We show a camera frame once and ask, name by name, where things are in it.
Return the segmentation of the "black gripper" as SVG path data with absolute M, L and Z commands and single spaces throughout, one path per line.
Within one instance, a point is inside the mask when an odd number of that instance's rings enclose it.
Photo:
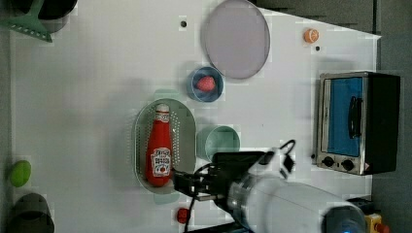
M 174 188 L 186 196 L 196 196 L 198 192 L 216 196 L 215 204 L 220 208 L 227 207 L 228 192 L 234 182 L 239 182 L 248 170 L 265 155 L 264 151 L 218 152 L 209 163 L 208 172 L 200 179 L 197 186 L 192 182 L 195 174 L 173 172 Z

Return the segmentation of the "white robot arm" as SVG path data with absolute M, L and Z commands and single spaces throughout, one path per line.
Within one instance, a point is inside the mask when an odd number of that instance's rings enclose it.
M 194 173 L 175 170 L 174 188 L 213 201 L 233 221 L 185 233 L 366 233 L 362 210 L 322 189 L 288 180 L 281 150 L 218 152 Z

